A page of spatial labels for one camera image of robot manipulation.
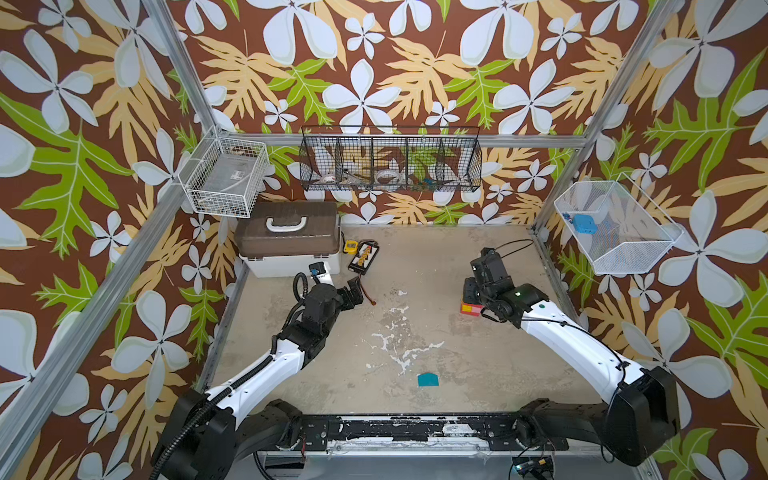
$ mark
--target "gray floor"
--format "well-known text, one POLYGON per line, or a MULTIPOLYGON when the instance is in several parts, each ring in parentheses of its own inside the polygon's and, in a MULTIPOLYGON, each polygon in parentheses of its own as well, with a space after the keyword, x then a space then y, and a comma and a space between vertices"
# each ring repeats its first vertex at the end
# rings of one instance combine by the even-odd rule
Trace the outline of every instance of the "gray floor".
MULTIPOLYGON (((275 389, 304 413, 490 412, 536 398, 599 402, 598 394, 544 344, 510 324, 458 312, 469 261, 483 247, 529 238, 524 227, 345 227, 382 249, 363 277, 377 302, 339 315, 325 349, 275 389), (418 387, 432 372, 438 387, 418 387)), ((510 245, 500 250, 503 254, 510 245)), ((353 274, 342 258, 337 286, 353 274)), ((534 247, 505 258, 516 284, 555 298, 534 247)), ((291 278, 250 275, 214 376, 221 383, 270 347, 295 303, 291 278)))

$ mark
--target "floral wallpaper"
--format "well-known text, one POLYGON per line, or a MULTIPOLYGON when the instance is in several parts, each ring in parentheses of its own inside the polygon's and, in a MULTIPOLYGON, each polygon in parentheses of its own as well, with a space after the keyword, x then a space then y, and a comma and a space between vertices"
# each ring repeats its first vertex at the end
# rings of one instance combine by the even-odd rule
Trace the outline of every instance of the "floral wallpaper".
MULTIPOLYGON (((649 9, 636 0, 168 5, 218 124, 281 134, 313 124, 350 134, 360 125, 581 134, 649 9)), ((262 200, 333 198, 346 222, 393 224, 530 224, 570 154, 484 149, 473 194, 326 194, 301 191, 297 149, 270 150, 262 200)))
POLYGON ((685 229, 649 273, 595 275, 557 215, 540 232, 592 332, 677 378, 665 478, 768 478, 767 15, 763 0, 681 4, 581 166, 630 176, 685 229))
MULTIPOLYGON (((0 1, 0 421, 199 138, 139 0, 0 1)), ((15 473, 144 475, 232 288, 234 223, 179 211, 15 473)))

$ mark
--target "white mesh basket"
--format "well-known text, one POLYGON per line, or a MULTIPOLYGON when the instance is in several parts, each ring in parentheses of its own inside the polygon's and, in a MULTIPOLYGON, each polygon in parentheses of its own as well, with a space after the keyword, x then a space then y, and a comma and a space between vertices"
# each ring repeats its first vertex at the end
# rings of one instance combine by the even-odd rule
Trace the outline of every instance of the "white mesh basket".
POLYGON ((624 180, 633 185, 632 194, 619 180, 579 181, 554 202, 597 275, 647 273, 683 234, 642 189, 624 180), (577 214, 592 217, 597 231, 577 232, 567 219, 577 214))
POLYGON ((269 165, 266 145, 229 137, 201 141, 190 158, 198 165, 184 184, 199 214, 250 217, 269 165))

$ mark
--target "toolbox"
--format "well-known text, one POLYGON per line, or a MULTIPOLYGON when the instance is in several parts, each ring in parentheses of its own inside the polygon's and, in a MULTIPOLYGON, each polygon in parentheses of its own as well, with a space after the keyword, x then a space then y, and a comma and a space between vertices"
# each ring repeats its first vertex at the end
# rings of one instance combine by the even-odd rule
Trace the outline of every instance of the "toolbox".
POLYGON ((310 274, 309 265, 319 261, 335 275, 341 270, 340 241, 333 202, 257 202, 235 230, 240 258, 258 277, 310 274))

